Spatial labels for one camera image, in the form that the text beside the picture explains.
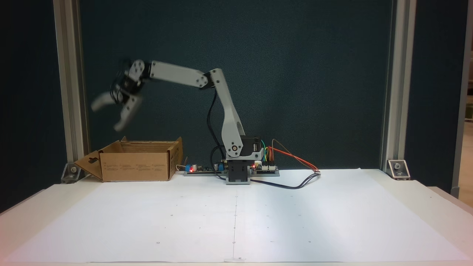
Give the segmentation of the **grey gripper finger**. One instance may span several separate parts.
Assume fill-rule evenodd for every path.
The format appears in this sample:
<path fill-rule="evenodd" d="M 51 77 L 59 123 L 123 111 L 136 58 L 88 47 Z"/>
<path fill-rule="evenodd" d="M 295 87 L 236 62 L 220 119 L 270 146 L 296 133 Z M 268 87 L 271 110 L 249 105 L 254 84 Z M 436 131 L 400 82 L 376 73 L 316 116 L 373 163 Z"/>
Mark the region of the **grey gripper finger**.
<path fill-rule="evenodd" d="M 123 108 L 120 112 L 120 120 L 113 126 L 113 128 L 115 131 L 120 132 L 135 116 L 143 101 L 143 97 L 142 95 L 130 95 L 127 97 L 125 97 L 125 95 L 119 95 L 117 98 L 120 100 L 120 103 L 123 104 Z"/>
<path fill-rule="evenodd" d="M 97 96 L 91 103 L 91 109 L 93 112 L 99 111 L 101 108 L 115 104 L 115 101 L 110 92 L 104 92 Z"/>

